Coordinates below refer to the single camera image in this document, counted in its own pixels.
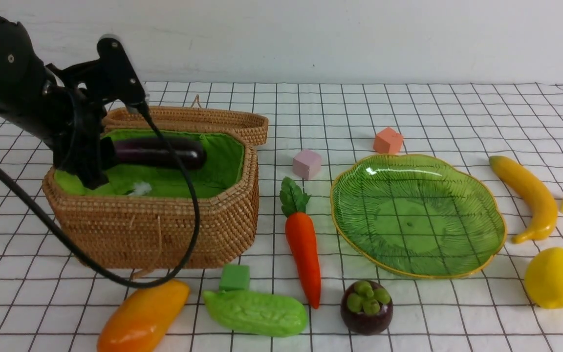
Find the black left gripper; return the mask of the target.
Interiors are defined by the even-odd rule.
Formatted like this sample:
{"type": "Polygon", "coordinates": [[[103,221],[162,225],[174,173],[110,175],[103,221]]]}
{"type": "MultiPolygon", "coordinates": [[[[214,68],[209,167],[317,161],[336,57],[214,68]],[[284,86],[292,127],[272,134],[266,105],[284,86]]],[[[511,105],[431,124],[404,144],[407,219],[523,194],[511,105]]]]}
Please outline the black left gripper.
{"type": "Polygon", "coordinates": [[[108,183],[105,173],[116,165],[116,151],[110,137],[103,136],[103,118],[107,116],[105,85],[95,75],[98,64],[81,63],[58,69],[46,68],[59,78],[63,87],[51,93],[64,93],[69,99],[64,129],[54,135],[53,162],[57,170],[77,176],[83,187],[98,189],[108,183]]]}

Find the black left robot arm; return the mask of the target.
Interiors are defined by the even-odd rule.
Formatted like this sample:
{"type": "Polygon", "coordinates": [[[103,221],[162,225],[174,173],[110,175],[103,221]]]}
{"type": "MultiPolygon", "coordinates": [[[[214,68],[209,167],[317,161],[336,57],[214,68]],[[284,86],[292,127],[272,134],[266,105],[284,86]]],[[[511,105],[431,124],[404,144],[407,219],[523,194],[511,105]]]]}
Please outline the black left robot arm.
{"type": "Polygon", "coordinates": [[[113,165],[114,147],[101,138],[107,111],[86,89],[60,85],[62,77],[38,58],[21,23],[0,17],[0,117],[47,145],[57,170],[96,189],[113,165]]]}

